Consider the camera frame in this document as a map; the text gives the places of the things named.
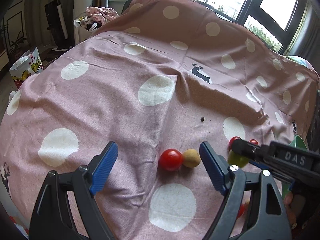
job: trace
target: paper bag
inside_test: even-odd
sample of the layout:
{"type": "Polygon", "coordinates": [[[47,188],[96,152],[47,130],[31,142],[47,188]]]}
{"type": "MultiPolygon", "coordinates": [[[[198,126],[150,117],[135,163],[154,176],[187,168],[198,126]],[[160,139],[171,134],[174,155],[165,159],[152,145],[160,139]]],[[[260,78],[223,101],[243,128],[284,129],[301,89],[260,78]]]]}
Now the paper bag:
{"type": "Polygon", "coordinates": [[[43,70],[38,48],[32,53],[28,50],[10,68],[10,74],[17,88],[31,75],[41,73],[43,70]]]}

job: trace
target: cherry tomato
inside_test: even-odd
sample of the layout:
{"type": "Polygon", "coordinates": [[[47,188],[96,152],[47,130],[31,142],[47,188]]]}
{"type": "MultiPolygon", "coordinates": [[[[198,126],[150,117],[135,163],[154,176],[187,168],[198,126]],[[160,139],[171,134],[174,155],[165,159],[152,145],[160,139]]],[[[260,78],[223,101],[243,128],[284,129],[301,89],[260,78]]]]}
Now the cherry tomato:
{"type": "Polygon", "coordinates": [[[249,163],[249,159],[241,156],[240,154],[235,153],[233,150],[230,150],[228,155],[228,164],[237,165],[239,168],[243,168],[249,163]]]}
{"type": "Polygon", "coordinates": [[[228,150],[231,150],[231,145],[232,145],[232,143],[233,143],[235,140],[237,140],[237,139],[241,139],[241,138],[238,137],[238,136],[234,136],[234,137],[232,137],[232,138],[230,139],[229,145],[228,145],[228,150]]]}
{"type": "Polygon", "coordinates": [[[245,210],[245,207],[244,207],[244,205],[241,203],[240,208],[239,208],[239,212],[238,212],[238,215],[237,215],[237,219],[243,215],[244,210],[245,210]]]}
{"type": "Polygon", "coordinates": [[[182,162],[182,154],[176,149],[165,150],[159,159],[160,167],[167,171],[176,171],[180,168],[182,162]]]}
{"type": "Polygon", "coordinates": [[[255,140],[255,139],[251,139],[249,142],[253,143],[253,144],[256,144],[256,145],[259,145],[258,141],[255,140]]]}

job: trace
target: black deer silhouette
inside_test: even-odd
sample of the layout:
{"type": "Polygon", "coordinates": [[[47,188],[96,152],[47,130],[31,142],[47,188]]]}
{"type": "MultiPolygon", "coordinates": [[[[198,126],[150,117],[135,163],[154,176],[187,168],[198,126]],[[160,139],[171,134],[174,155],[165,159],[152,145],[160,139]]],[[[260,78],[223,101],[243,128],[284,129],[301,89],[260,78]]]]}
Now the black deer silhouette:
{"type": "Polygon", "coordinates": [[[203,67],[201,67],[200,65],[196,64],[196,63],[192,63],[193,65],[193,69],[192,69],[192,73],[195,74],[197,77],[202,78],[204,81],[209,83],[210,77],[207,77],[205,75],[202,75],[199,72],[199,69],[203,69],[203,67]]]}
{"type": "Polygon", "coordinates": [[[10,192],[9,192],[9,183],[8,183],[8,177],[10,176],[10,171],[9,171],[9,167],[7,165],[7,170],[5,170],[5,162],[3,163],[3,169],[4,169],[4,177],[1,173],[1,178],[2,178],[2,183],[5,186],[5,188],[7,189],[7,192],[11,198],[10,192]]]}

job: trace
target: finger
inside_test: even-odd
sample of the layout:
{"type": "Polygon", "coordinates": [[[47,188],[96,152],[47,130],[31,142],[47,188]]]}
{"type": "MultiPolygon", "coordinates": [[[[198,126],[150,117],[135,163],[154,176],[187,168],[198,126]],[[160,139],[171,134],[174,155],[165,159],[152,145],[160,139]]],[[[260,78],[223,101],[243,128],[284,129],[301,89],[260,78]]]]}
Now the finger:
{"type": "Polygon", "coordinates": [[[292,199],[293,199],[293,194],[291,191],[289,191],[289,193],[284,197],[283,202],[285,205],[290,205],[292,202],[292,199]]]}
{"type": "Polygon", "coordinates": [[[293,225],[297,221],[296,215],[288,205],[284,205],[284,206],[285,206],[285,210],[287,212],[289,223],[290,223],[290,225],[293,225]]]}

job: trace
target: green bowl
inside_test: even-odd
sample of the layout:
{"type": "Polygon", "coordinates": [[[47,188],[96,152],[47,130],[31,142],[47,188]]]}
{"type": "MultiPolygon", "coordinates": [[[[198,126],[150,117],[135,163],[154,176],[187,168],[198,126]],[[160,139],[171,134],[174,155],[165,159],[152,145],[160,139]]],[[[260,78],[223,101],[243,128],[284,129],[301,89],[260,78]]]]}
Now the green bowl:
{"type": "MultiPolygon", "coordinates": [[[[306,144],[304,143],[303,139],[299,135],[295,135],[293,138],[293,141],[289,145],[291,147],[300,148],[303,150],[308,150],[306,144]]],[[[289,192],[289,187],[290,187],[289,184],[281,183],[282,198],[284,198],[285,195],[287,195],[287,193],[289,192]]]]}

